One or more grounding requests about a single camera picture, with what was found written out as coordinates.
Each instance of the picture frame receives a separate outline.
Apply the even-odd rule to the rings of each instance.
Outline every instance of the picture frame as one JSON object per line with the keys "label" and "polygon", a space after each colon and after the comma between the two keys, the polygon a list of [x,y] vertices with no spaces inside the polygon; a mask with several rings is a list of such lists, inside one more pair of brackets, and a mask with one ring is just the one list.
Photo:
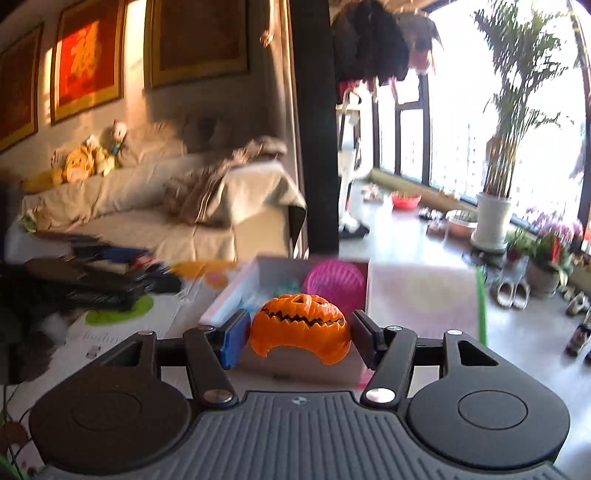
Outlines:
{"label": "picture frame", "polygon": [[37,133],[43,24],[0,53],[0,153]]}
{"label": "picture frame", "polygon": [[145,87],[248,72],[247,9],[246,0],[147,0]]}
{"label": "picture frame", "polygon": [[125,0],[83,0],[60,13],[51,56],[54,125],[123,97]]}

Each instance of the circular pad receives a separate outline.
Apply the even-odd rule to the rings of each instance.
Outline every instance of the circular pad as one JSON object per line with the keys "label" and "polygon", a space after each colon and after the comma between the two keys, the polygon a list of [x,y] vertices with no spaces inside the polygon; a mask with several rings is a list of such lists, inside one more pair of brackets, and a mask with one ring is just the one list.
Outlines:
{"label": "circular pad", "polygon": [[527,415],[525,403],[506,392],[483,390],[466,395],[458,404],[468,423],[485,430],[505,430],[519,425]]}
{"label": "circular pad", "polygon": [[483,470],[554,460],[569,432],[558,396],[512,367],[455,367],[419,390],[407,422],[427,449]]}
{"label": "circular pad", "polygon": [[148,465],[176,445],[189,427],[189,402],[138,370],[86,368],[43,396],[29,420],[43,461],[110,475]]}

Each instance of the potted plant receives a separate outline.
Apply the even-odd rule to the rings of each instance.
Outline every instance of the potted plant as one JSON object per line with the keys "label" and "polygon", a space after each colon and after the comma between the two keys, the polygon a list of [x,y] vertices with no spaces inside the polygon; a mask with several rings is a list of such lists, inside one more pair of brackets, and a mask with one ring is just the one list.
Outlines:
{"label": "potted plant", "polygon": [[505,238],[507,244],[507,261],[515,263],[527,255],[531,249],[532,240],[527,237],[527,232],[518,228],[509,232]]}
{"label": "potted plant", "polygon": [[552,61],[561,47],[548,25],[559,15],[531,11],[528,21],[520,21],[518,2],[493,0],[491,12],[475,12],[478,30],[484,33],[492,52],[495,74],[501,81],[491,102],[498,113],[495,135],[486,145],[488,167],[483,192],[478,194],[478,226],[472,244],[485,251],[504,251],[505,236],[512,215],[510,198],[517,150],[531,128],[557,124],[528,106],[532,93],[546,81],[561,76],[567,67]]}
{"label": "potted plant", "polygon": [[566,285],[573,271],[570,244],[575,236],[582,235],[583,227],[578,220],[565,222],[556,214],[545,213],[533,225],[541,227],[531,246],[525,276],[533,294],[550,297],[559,284]]}

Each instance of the beige sofa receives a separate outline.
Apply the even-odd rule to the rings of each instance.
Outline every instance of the beige sofa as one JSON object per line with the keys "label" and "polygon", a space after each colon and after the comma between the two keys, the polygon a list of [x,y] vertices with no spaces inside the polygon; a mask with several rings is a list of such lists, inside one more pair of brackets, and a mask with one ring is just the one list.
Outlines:
{"label": "beige sofa", "polygon": [[188,225],[165,210],[167,180],[222,157],[189,154],[118,168],[106,177],[26,196],[21,214],[34,210],[49,229],[70,227],[116,245],[146,248],[166,262],[290,255],[305,202],[279,161],[254,162],[228,173],[209,204],[214,226]]}

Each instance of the blanket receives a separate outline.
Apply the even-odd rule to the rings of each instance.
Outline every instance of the blanket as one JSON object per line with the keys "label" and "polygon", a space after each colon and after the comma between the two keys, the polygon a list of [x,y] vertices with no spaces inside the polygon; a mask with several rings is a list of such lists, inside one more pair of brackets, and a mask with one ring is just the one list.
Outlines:
{"label": "blanket", "polygon": [[171,179],[165,186],[164,205],[171,215],[189,225],[212,224],[214,222],[207,214],[208,206],[229,171],[254,160],[281,158],[286,153],[287,146],[279,139],[260,137],[251,140],[219,163]]}

